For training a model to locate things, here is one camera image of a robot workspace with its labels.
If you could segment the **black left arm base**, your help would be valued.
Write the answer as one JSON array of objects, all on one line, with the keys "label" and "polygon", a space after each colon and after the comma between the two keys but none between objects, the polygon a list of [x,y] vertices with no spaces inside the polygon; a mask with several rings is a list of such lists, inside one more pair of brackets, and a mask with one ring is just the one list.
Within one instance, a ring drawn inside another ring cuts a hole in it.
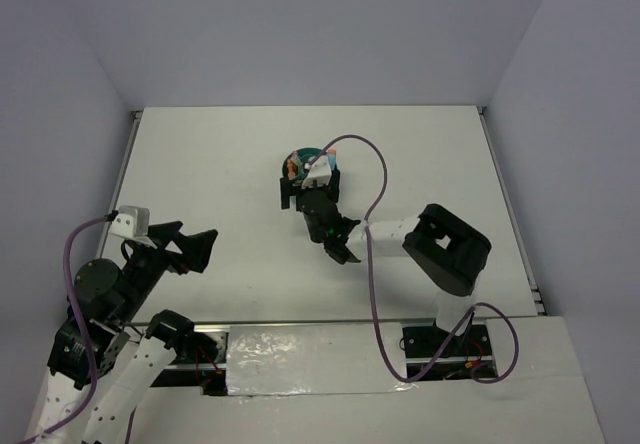
[{"label": "black left arm base", "polygon": [[228,338],[227,329],[196,330],[193,343],[159,374],[151,387],[190,388],[205,396],[227,396]]}]

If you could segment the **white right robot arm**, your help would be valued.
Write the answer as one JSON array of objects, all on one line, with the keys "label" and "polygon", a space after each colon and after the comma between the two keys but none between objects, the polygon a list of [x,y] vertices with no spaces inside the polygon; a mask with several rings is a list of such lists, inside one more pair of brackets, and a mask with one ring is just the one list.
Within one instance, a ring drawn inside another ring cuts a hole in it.
[{"label": "white right robot arm", "polygon": [[439,204],[401,220],[350,219],[338,210],[340,177],[324,158],[314,165],[287,158],[280,178],[281,207],[294,206],[310,240],[340,265],[371,264],[375,256],[412,259],[439,288],[436,347],[446,355],[460,353],[470,341],[467,312],[492,250],[489,239]]}]

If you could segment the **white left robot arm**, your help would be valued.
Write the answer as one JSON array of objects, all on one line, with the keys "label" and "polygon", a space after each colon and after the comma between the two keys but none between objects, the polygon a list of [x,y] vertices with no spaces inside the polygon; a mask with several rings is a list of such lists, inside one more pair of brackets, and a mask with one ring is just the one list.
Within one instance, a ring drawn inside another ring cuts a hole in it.
[{"label": "white left robot arm", "polygon": [[[109,375],[129,343],[133,317],[165,273],[203,273],[218,237],[215,229],[192,235],[180,221],[137,225],[115,211],[76,227],[63,248],[67,318],[47,361],[46,395],[31,443],[114,443],[128,438],[146,391],[165,368],[187,360],[215,364],[216,340],[172,310],[157,313],[116,379]],[[134,225],[121,239],[124,266],[98,258],[71,271],[77,236],[95,225]]]}]

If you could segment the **teal round divided organizer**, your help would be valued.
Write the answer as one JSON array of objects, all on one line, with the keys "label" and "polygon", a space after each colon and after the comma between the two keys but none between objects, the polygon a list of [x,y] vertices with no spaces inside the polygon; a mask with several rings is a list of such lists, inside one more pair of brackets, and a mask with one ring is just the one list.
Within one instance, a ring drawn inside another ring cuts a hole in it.
[{"label": "teal round divided organizer", "polygon": [[284,159],[284,162],[283,162],[283,165],[282,165],[282,176],[284,178],[286,178],[287,180],[289,180],[289,181],[296,182],[296,183],[301,183],[302,180],[304,179],[304,177],[306,176],[308,170],[309,170],[309,167],[310,167],[309,162],[312,161],[313,159],[315,159],[319,155],[320,149],[319,148],[314,148],[314,147],[303,147],[303,148],[299,148],[299,149],[294,150],[294,151],[298,152],[299,158],[300,158],[300,160],[301,160],[301,162],[303,164],[303,166],[300,168],[299,175],[294,180],[289,180],[288,177],[287,177],[287,166],[286,166],[286,164],[287,164],[288,157],[293,152],[292,151]]}]

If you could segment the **orange capsule correction tape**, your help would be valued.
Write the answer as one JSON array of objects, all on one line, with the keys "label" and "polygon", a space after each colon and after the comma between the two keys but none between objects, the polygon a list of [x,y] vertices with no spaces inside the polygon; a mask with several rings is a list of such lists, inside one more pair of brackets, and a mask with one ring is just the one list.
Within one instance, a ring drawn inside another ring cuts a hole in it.
[{"label": "orange capsule correction tape", "polygon": [[297,176],[296,165],[291,160],[288,160],[286,166],[287,166],[287,177],[290,180],[294,179]]}]

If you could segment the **silver foil tape sheet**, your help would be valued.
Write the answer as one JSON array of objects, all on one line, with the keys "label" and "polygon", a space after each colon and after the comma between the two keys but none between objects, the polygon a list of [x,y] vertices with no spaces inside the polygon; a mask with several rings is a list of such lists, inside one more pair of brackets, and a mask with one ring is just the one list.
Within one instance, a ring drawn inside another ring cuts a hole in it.
[{"label": "silver foil tape sheet", "polygon": [[384,364],[370,323],[233,327],[226,365],[232,396],[380,394],[412,388]]}]

